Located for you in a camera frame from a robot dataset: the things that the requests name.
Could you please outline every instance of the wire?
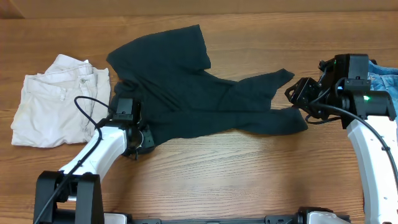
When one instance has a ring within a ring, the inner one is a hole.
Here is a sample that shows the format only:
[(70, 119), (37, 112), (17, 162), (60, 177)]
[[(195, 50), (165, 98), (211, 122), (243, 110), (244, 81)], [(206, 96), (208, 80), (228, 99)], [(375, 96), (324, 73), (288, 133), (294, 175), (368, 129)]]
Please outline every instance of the wire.
[(308, 124), (325, 124), (325, 123), (329, 123), (329, 122), (331, 122), (331, 121), (337, 121), (337, 120), (340, 120), (340, 119), (341, 119), (340, 117), (334, 117), (334, 118), (329, 118), (329, 119), (325, 119), (325, 120), (322, 120), (322, 121), (309, 121), (308, 119), (311, 118), (311, 117), (312, 117), (312, 115), (310, 115), (310, 114), (308, 114), (308, 115), (305, 117), (305, 121), (306, 121)]
[(397, 190), (398, 190), (398, 169), (397, 169), (397, 164), (391, 154), (390, 151), (390, 147), (388, 147), (387, 143), (384, 141), (384, 139), (380, 136), (379, 133), (377, 133), (377, 131), (370, 125), (368, 124), (365, 120), (363, 120), (362, 118), (360, 118), (359, 116), (356, 116), (353, 113), (350, 113), (348, 111), (345, 111), (341, 108), (335, 107), (335, 106), (330, 106), (330, 105), (324, 105), (321, 103), (317, 103), (317, 104), (311, 104), (310, 106), (316, 107), (316, 108), (322, 108), (322, 109), (328, 109), (328, 110), (333, 110), (333, 111), (337, 111), (340, 112), (341, 114), (344, 114), (346, 116), (349, 116), (350, 118), (353, 119), (357, 119), (359, 122), (361, 122), (363, 125), (365, 125), (367, 128), (369, 128), (369, 130), (375, 135), (375, 137), (380, 141), (381, 145), (382, 145), (382, 150), (387, 152), (388, 158), (390, 160), (391, 163), (391, 167), (392, 170), (394, 172), (394, 177), (396, 180), (396, 186), (397, 186)]
[(76, 102), (77, 99), (87, 99), (87, 100), (95, 101), (95, 102), (97, 102), (97, 103), (103, 105), (104, 107), (106, 107), (108, 110), (111, 110), (113, 113), (115, 112), (115, 110), (112, 109), (110, 106), (106, 105), (105, 103), (101, 102), (100, 100), (97, 100), (96, 98), (92, 98), (92, 97), (89, 97), (89, 96), (76, 96), (76, 98), (75, 98), (75, 105), (76, 105), (76, 107), (80, 110), (80, 112), (81, 112), (86, 118), (88, 118), (88, 119), (94, 124), (94, 126), (95, 126), (96, 122), (93, 121), (93, 120), (91, 119), (91, 117), (88, 116), (88, 114), (86, 114), (86, 112), (83, 111), (83, 110), (80, 108), (79, 104)]
[(97, 148), (97, 146), (100, 144), (101, 140), (102, 140), (102, 132), (101, 129), (98, 127), (98, 124), (93, 120), (93, 118), (91, 118), (90, 116), (88, 116), (88, 114), (82, 110), (82, 108), (79, 106), (79, 104), (77, 103), (78, 99), (88, 99), (88, 100), (93, 100), (105, 107), (107, 107), (109, 110), (112, 110), (108, 105), (106, 105), (105, 103), (95, 99), (95, 98), (91, 98), (88, 96), (77, 96), (74, 100), (76, 107), (78, 108), (78, 110), (89, 120), (94, 124), (95, 129), (97, 129), (98, 131), (98, 139), (95, 142), (94, 146), (76, 163), (76, 165), (70, 170), (70, 172), (62, 179), (61, 183), (55, 188), (54, 192), (52, 193), (52, 195), (50, 196), (50, 198), (47, 200), (47, 202), (45, 203), (44, 207), (42, 208), (42, 210), (40, 211), (39, 215), (37, 216), (34, 224), (39, 224), (40, 219), (42, 218), (45, 210), (47, 209), (47, 207), (50, 205), (50, 203), (53, 203), (53, 200), (55, 197), (58, 197), (59, 192), (61, 190), (63, 190), (63, 188), (65, 187), (65, 185), (70, 181), (70, 179), (73, 177), (73, 173), (82, 165), (82, 163), (84, 163), (86, 161), (86, 159), (91, 155), (91, 153), (93, 153), (93, 151)]
[(322, 93), (320, 96), (318, 96), (318, 98), (316, 98), (315, 100), (311, 101), (311, 103), (316, 103), (318, 102), (320, 99), (322, 99), (323, 97), (326, 96), (326, 94), (328, 94), (330, 92), (330, 88), (327, 89), (324, 93)]

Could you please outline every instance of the white pants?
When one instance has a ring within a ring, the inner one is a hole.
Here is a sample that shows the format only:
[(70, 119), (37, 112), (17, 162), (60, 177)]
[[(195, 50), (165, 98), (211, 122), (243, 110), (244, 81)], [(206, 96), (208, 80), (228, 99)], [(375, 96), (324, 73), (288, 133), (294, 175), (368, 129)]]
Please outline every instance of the white pants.
[[(55, 147), (86, 142), (94, 125), (77, 109), (76, 96), (89, 96), (109, 103), (108, 69), (93, 68), (88, 61), (59, 55), (44, 74), (26, 75), (21, 103), (11, 124), (11, 144)], [(91, 100), (79, 99), (80, 107), (98, 122), (108, 109)]]

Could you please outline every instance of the denim fabric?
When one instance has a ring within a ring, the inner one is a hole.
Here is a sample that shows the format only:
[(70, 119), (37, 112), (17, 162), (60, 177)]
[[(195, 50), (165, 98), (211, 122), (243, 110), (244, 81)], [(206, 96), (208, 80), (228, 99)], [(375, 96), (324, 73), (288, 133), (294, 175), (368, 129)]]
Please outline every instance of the denim fabric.
[(386, 68), (369, 61), (368, 80), (371, 81), (371, 90), (390, 93), (398, 114), (398, 68)]

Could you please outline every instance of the wooden table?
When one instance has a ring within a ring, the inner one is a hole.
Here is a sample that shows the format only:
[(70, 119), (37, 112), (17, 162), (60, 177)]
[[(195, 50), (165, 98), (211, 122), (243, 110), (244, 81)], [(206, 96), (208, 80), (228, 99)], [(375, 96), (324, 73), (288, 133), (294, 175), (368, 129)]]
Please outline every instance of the wooden table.
[[(280, 68), (296, 74), (284, 90), (317, 78), (320, 59), (367, 53), (398, 67), (398, 12), (140, 16), (0, 21), (0, 223), (32, 223), (35, 183), (58, 170), (83, 144), (54, 149), (11, 146), (10, 125), (24, 75), (42, 73), (58, 54), (97, 68), (115, 48), (137, 37), (200, 24), (210, 73), (241, 80)], [(117, 82), (111, 70), (111, 83)], [(120, 157), (103, 184), (104, 209), (135, 218), (233, 218), (327, 207), (362, 223), (363, 193), (356, 157), (340, 122), (290, 136), (225, 131), (174, 139), (138, 161)]]

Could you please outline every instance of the fabric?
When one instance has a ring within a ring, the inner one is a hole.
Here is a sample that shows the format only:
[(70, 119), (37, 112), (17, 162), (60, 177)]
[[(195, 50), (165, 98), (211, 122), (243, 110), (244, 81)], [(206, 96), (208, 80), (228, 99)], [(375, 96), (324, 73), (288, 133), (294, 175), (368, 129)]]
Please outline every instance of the fabric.
[(284, 69), (234, 82), (210, 75), (210, 59), (199, 26), (140, 37), (108, 55), (122, 82), (120, 96), (141, 100), (142, 122), (156, 145), (231, 128), (259, 134), (307, 129), (297, 109), (272, 110), (271, 100), (293, 78)]
[[(59, 55), (44, 74), (25, 76), (21, 103), (11, 124), (11, 144), (55, 147), (89, 141), (94, 125), (73, 100), (89, 96), (108, 104), (110, 94), (107, 68), (98, 70), (87, 60)], [(108, 114), (107, 108), (94, 101), (79, 99), (78, 103), (94, 121)]]
[(398, 69), (378, 66), (369, 61), (368, 80), (371, 90), (387, 91), (398, 114)]

